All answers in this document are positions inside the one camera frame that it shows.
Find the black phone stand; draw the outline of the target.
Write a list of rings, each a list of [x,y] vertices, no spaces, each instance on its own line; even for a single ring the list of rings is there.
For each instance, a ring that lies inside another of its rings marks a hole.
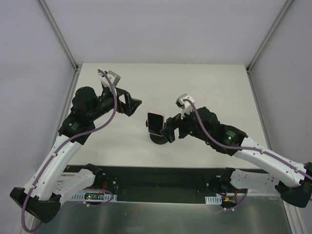
[[[162,136],[155,136],[155,135],[152,135],[149,133],[149,137],[150,137],[150,140],[157,145],[163,145],[163,144],[168,143],[167,139],[163,135]]]

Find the black phone pink case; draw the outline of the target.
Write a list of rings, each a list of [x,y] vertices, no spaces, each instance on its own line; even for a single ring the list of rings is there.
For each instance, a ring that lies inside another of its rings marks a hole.
[[[147,113],[148,132],[155,136],[162,136],[160,131],[164,127],[165,115],[156,111],[149,110]]]

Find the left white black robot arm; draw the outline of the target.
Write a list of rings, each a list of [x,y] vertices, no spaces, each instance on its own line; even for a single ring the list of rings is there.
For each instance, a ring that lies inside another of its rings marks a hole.
[[[66,181],[58,181],[71,158],[95,131],[95,120],[109,111],[130,117],[142,101],[120,88],[112,93],[104,87],[102,94],[97,96],[93,88],[86,86],[75,92],[72,104],[45,161],[24,187],[15,187],[10,193],[23,213],[29,213],[43,223],[50,222],[77,192],[89,187],[97,190],[102,186],[103,171],[93,164],[87,164]]]

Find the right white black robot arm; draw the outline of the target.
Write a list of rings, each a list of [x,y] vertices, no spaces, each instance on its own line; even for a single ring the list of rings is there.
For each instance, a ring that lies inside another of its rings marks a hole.
[[[170,142],[192,136],[204,141],[215,151],[245,160],[264,173],[249,173],[229,168],[219,180],[224,192],[252,189],[272,192],[293,206],[305,208],[312,197],[312,164],[287,159],[253,140],[240,129],[219,122],[206,107],[166,120],[160,131]]]

